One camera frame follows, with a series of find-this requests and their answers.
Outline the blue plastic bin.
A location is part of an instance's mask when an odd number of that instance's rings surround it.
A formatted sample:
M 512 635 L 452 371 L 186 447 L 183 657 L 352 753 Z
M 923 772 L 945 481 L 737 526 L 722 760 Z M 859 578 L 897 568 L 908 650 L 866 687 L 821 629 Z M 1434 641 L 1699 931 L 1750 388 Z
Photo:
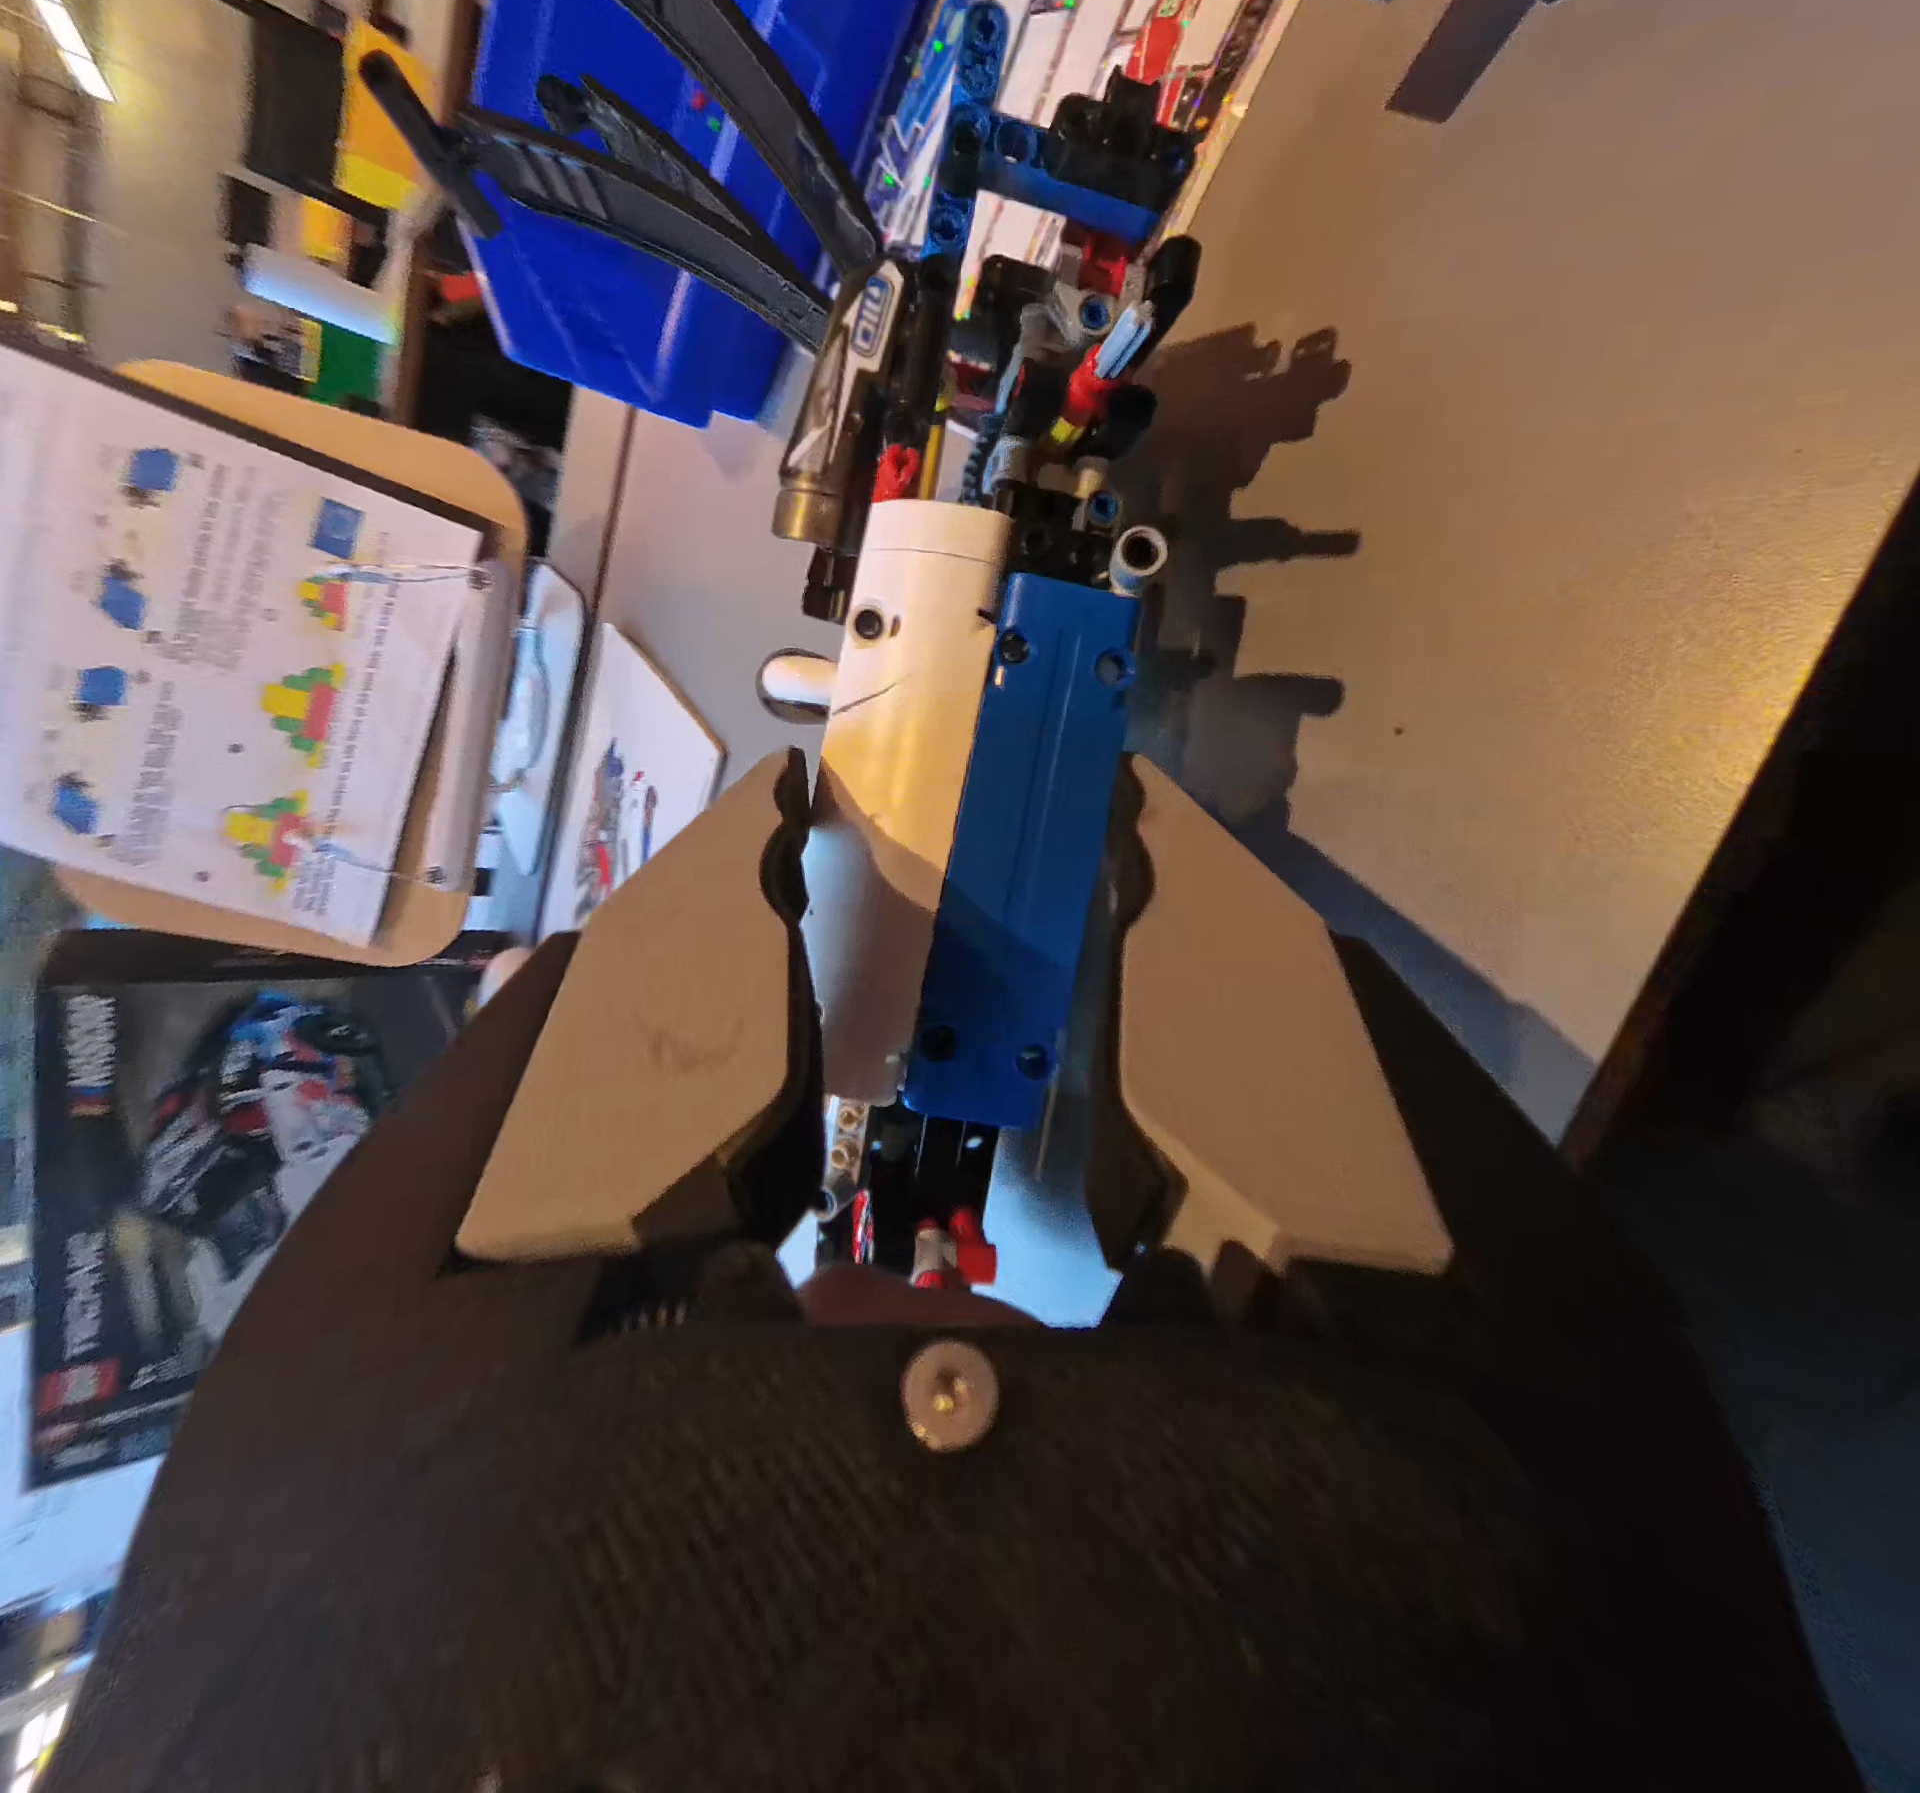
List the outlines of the blue plastic bin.
M 866 170 L 882 97 L 923 0 L 736 0 L 779 55 L 846 164 Z M 823 249 L 774 175 L 727 121 L 688 123 L 703 87 L 615 0 L 491 0 L 468 102 L 545 126 L 541 80 L 597 80 L 664 129 L 802 273 Z M 692 274 L 503 201 L 503 233 L 476 248 L 503 351 L 576 388 L 694 428 L 761 414 L 787 354 L 779 330 Z

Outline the small green box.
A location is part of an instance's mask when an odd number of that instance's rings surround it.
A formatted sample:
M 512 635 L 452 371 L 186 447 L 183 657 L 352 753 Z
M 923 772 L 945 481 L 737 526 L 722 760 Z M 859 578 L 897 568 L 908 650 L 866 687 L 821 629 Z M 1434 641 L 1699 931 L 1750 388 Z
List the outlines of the small green box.
M 389 347 L 348 328 L 304 318 L 299 327 L 302 381 L 309 400 L 352 414 L 386 415 L 385 379 Z

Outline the car drawing instruction booklet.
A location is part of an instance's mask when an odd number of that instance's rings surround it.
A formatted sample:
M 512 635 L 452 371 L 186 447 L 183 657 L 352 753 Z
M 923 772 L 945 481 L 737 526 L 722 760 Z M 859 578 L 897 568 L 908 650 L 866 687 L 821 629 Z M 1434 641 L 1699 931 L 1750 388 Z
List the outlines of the car drawing instruction booklet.
M 593 634 L 535 933 L 579 928 L 713 800 L 726 753 L 619 629 Z

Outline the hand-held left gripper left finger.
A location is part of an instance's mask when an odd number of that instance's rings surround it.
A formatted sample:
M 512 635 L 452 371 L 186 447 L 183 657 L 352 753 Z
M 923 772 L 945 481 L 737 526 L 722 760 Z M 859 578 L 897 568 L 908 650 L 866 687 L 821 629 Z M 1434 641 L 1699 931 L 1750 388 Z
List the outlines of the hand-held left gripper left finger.
M 768 755 L 571 937 L 458 1253 L 787 1239 L 825 1160 L 809 813 L 802 751 Z

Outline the toy brick car model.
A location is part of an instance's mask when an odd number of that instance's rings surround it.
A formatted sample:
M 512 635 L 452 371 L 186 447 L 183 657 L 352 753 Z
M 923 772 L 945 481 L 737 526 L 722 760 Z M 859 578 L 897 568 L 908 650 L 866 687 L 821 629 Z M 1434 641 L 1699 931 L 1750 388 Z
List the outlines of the toy brick car model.
M 1110 77 L 1048 125 L 995 107 L 1007 18 L 967 9 L 925 241 L 890 244 L 736 0 L 615 0 L 727 110 L 823 249 L 802 273 L 664 129 L 597 80 L 541 80 L 545 126 L 445 121 L 391 58 L 360 77 L 445 197 L 491 312 L 500 203 L 695 276 L 812 358 L 773 532 L 836 657 L 785 653 L 762 707 L 825 726 L 805 934 L 827 1051 L 823 1258 L 985 1288 L 995 1153 L 1042 1121 L 1119 778 L 1139 599 L 1163 534 L 1113 464 L 1139 371 L 1193 300 L 1166 214 L 1194 141 Z

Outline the dark toy set box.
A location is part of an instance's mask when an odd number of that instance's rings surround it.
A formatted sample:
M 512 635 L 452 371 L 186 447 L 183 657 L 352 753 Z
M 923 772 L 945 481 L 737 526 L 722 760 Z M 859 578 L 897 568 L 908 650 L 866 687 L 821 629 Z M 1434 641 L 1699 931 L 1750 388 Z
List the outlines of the dark toy set box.
M 84 928 L 35 979 L 22 1481 L 167 1452 L 328 1177 L 461 1030 L 512 937 L 377 967 Z

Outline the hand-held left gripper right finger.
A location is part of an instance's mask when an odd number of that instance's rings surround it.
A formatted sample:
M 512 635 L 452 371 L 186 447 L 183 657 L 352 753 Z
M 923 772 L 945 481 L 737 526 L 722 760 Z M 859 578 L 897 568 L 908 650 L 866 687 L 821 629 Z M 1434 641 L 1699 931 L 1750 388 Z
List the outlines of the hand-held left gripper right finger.
M 1321 916 L 1137 755 L 1110 857 L 1084 1172 L 1108 1268 L 1442 1276 L 1453 1234 Z

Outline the white sheet with coloured pictures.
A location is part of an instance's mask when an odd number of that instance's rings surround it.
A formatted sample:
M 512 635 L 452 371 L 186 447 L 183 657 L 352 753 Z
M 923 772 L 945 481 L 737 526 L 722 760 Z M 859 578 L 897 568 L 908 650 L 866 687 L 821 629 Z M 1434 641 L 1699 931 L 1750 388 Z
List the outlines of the white sheet with coloured pictures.
M 372 944 L 482 559 L 445 504 L 4 341 L 4 845 Z

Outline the yellow plastic bin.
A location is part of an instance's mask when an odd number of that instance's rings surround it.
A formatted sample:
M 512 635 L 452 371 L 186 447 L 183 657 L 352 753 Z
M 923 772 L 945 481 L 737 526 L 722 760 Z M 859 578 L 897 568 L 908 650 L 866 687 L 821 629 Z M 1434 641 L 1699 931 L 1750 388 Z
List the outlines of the yellow plastic bin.
M 427 108 L 436 80 L 426 60 L 404 39 L 353 18 L 344 39 L 344 108 L 335 160 L 335 188 L 380 213 L 404 210 L 423 184 L 419 164 L 397 125 L 361 82 L 361 63 L 385 55 Z

